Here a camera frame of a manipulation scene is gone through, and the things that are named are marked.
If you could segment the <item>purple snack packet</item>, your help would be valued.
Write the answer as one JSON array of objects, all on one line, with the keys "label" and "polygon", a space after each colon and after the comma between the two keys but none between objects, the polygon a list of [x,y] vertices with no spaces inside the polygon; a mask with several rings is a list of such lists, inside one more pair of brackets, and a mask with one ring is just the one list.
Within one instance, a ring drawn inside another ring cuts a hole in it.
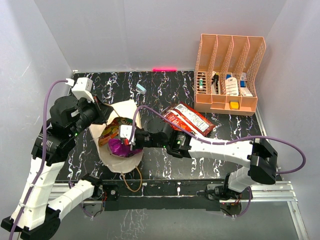
[{"label": "purple snack packet", "polygon": [[135,149],[130,144],[125,144],[121,139],[113,138],[108,141],[108,148],[112,155],[121,158],[130,158],[143,152],[142,149]]}]

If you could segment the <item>brown paper bag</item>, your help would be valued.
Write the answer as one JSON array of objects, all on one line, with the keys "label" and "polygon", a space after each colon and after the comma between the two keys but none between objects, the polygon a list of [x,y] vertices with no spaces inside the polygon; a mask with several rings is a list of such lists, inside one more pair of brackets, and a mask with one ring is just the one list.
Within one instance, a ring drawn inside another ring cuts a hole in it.
[{"label": "brown paper bag", "polygon": [[134,100],[126,100],[114,103],[111,106],[113,107],[113,112],[109,116],[107,123],[102,125],[92,124],[89,127],[89,131],[96,145],[97,152],[102,163],[111,172],[124,176],[138,167],[142,160],[143,152],[128,158],[115,156],[111,154],[108,143],[102,147],[99,147],[98,140],[104,128],[110,124],[114,118],[123,117],[133,120],[134,113],[137,110],[137,105]]}]

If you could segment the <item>red Doritos chips bag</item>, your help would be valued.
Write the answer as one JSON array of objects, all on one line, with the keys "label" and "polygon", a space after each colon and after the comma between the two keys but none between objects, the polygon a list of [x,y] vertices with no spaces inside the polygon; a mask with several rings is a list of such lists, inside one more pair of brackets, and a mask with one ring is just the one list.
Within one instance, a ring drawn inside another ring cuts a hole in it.
[{"label": "red Doritos chips bag", "polygon": [[216,127],[203,115],[184,102],[173,103],[161,115],[193,135],[206,137]]}]

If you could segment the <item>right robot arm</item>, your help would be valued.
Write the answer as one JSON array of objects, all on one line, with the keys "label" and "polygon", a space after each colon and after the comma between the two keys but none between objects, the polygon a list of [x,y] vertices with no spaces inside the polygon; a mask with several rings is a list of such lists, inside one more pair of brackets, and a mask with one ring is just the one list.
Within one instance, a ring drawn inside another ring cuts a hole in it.
[{"label": "right robot arm", "polygon": [[131,126],[130,130],[127,142],[133,149],[164,148],[176,158],[208,158],[240,165],[240,169],[226,175],[222,185],[207,189],[207,195],[212,199],[238,199],[251,185],[273,185],[276,182],[278,153],[263,138],[215,142],[211,138],[174,129],[160,118],[150,120],[145,128]]}]

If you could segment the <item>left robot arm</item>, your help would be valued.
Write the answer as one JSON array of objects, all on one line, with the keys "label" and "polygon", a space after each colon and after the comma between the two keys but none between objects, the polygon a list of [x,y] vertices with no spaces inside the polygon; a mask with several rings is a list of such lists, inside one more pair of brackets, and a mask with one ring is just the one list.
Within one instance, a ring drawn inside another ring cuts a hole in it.
[{"label": "left robot arm", "polygon": [[4,218],[1,227],[11,235],[20,233],[23,240],[49,240],[57,232],[62,219],[84,200],[99,199],[103,195],[102,180],[86,174],[67,192],[50,201],[50,194],[58,173],[76,137],[90,125],[103,125],[113,107],[82,97],[63,96],[50,108],[31,151],[31,166],[26,185],[16,210]]}]

